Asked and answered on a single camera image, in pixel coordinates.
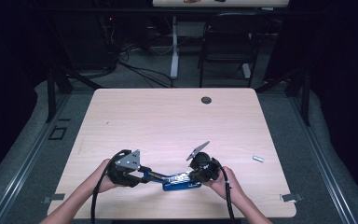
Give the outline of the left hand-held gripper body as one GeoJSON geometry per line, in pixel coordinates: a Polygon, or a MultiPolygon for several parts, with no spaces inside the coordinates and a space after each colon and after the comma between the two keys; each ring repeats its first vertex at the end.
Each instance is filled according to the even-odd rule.
{"type": "Polygon", "coordinates": [[[138,171],[141,167],[140,151],[123,149],[119,151],[109,162],[107,166],[107,176],[114,184],[128,187],[128,175],[138,171]]]}

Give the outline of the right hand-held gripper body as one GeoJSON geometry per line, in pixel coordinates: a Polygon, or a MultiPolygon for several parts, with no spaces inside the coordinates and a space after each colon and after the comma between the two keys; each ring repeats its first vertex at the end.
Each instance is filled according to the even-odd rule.
{"type": "Polygon", "coordinates": [[[189,167],[192,171],[197,171],[203,182],[216,180],[218,178],[219,163],[215,158],[211,158],[202,150],[209,145],[209,141],[196,147],[186,158],[190,161],[189,167]]]}

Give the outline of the blue stapler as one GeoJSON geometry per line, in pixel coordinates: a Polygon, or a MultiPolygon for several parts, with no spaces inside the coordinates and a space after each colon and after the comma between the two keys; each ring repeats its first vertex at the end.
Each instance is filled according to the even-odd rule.
{"type": "Polygon", "coordinates": [[[201,187],[199,181],[192,180],[189,172],[182,172],[174,175],[163,175],[153,171],[145,171],[144,177],[162,185],[164,191],[196,189],[201,187]]]}

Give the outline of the person's right hand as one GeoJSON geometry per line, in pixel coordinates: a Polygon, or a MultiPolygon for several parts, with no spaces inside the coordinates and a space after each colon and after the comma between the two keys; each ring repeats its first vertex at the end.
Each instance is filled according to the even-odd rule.
{"type": "Polygon", "coordinates": [[[204,185],[211,188],[223,199],[227,198],[226,189],[229,186],[230,199],[234,204],[239,204],[247,198],[234,172],[227,166],[224,166],[223,170],[218,172],[216,180],[204,182],[204,185]]]}

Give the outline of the person's left hand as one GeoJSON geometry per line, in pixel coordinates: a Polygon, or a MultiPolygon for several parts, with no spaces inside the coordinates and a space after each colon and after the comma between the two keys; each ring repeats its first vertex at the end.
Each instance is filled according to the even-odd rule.
{"type": "Polygon", "coordinates": [[[89,195],[93,193],[96,187],[99,187],[100,193],[117,187],[117,184],[114,184],[109,177],[104,175],[104,170],[109,162],[109,159],[103,160],[101,164],[85,180],[86,190],[89,195]]]}

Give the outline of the grey tape strip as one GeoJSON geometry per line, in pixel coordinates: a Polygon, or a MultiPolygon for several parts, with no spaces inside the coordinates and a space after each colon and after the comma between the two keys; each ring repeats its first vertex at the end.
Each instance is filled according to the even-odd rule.
{"type": "Polygon", "coordinates": [[[49,204],[52,201],[62,201],[65,197],[64,193],[54,193],[50,196],[46,196],[42,199],[41,203],[43,204],[49,204]]]}
{"type": "Polygon", "coordinates": [[[297,203],[304,199],[301,193],[281,194],[280,198],[285,203],[297,203]]]}

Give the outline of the black metal stand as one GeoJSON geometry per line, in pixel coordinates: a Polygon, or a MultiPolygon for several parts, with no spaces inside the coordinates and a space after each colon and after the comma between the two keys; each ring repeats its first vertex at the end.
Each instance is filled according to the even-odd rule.
{"type": "Polygon", "coordinates": [[[310,73],[302,70],[295,69],[280,77],[274,78],[271,81],[263,84],[255,89],[257,93],[264,92],[284,80],[289,79],[289,84],[285,89],[287,97],[296,97],[299,91],[301,93],[300,116],[307,126],[310,126],[309,108],[310,108],[310,73]]]}
{"type": "Polygon", "coordinates": [[[48,117],[47,122],[51,122],[57,113],[56,87],[64,94],[71,94],[74,90],[69,78],[72,77],[94,90],[101,89],[102,86],[81,76],[78,72],[65,66],[52,67],[48,73],[48,117]]]}

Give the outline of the white table leg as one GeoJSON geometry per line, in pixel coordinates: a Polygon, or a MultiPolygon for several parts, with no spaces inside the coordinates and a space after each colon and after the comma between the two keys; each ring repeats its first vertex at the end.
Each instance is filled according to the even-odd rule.
{"type": "Polygon", "coordinates": [[[177,37],[177,19],[172,17],[172,64],[170,77],[172,79],[178,78],[179,67],[179,52],[178,52],[178,37],[177,37]]]}

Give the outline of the dark box with red light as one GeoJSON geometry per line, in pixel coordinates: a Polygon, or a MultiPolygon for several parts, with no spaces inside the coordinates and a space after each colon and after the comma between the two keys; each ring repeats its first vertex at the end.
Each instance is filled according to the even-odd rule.
{"type": "Polygon", "coordinates": [[[104,32],[96,15],[76,15],[71,35],[73,38],[73,59],[84,69],[110,69],[115,57],[109,51],[104,32]]]}

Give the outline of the black chair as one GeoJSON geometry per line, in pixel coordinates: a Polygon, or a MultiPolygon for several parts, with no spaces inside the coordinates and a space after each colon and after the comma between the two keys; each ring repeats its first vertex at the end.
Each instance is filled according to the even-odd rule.
{"type": "Polygon", "coordinates": [[[205,63],[232,63],[242,69],[250,65],[247,86],[253,81],[255,65],[269,19],[261,14],[226,12],[213,15],[205,22],[198,68],[200,86],[203,85],[205,63]]]}

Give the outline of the light wooden table top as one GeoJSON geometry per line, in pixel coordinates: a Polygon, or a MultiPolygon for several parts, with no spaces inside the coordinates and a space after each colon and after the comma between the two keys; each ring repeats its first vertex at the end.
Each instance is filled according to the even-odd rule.
{"type": "Polygon", "coordinates": [[[152,0],[154,7],[287,7],[290,0],[152,0]]]}

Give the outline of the aluminium floor rail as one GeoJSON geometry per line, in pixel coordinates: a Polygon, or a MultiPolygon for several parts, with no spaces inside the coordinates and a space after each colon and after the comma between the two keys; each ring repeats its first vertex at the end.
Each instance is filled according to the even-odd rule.
{"type": "Polygon", "coordinates": [[[307,139],[310,143],[310,153],[313,160],[316,163],[319,174],[324,181],[324,185],[330,195],[330,198],[337,210],[337,213],[343,224],[358,224],[355,216],[353,215],[352,210],[349,207],[349,204],[344,197],[344,194],[339,186],[336,178],[334,177],[332,170],[327,162],[327,159],[324,156],[322,148],[312,131],[312,128],[303,120],[300,113],[300,105],[296,98],[289,97],[288,102],[293,108],[296,119],[298,120],[301,129],[307,136],[307,139]]]}
{"type": "Polygon", "coordinates": [[[57,113],[47,122],[47,101],[38,100],[0,164],[0,224],[36,224],[47,215],[50,203],[41,201],[57,193],[82,118],[80,112],[71,111],[76,103],[74,95],[60,96],[57,113]]]}

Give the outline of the black horizontal frame bar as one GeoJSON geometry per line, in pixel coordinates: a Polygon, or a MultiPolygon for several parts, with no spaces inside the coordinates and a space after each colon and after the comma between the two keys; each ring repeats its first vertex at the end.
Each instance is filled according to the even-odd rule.
{"type": "Polygon", "coordinates": [[[322,11],[271,11],[251,9],[222,9],[222,8],[174,8],[174,7],[153,7],[153,8],[34,8],[34,11],[41,13],[84,13],[84,14],[138,14],[138,15],[213,15],[220,12],[240,12],[245,14],[265,14],[271,16],[311,16],[323,15],[322,11]]]}

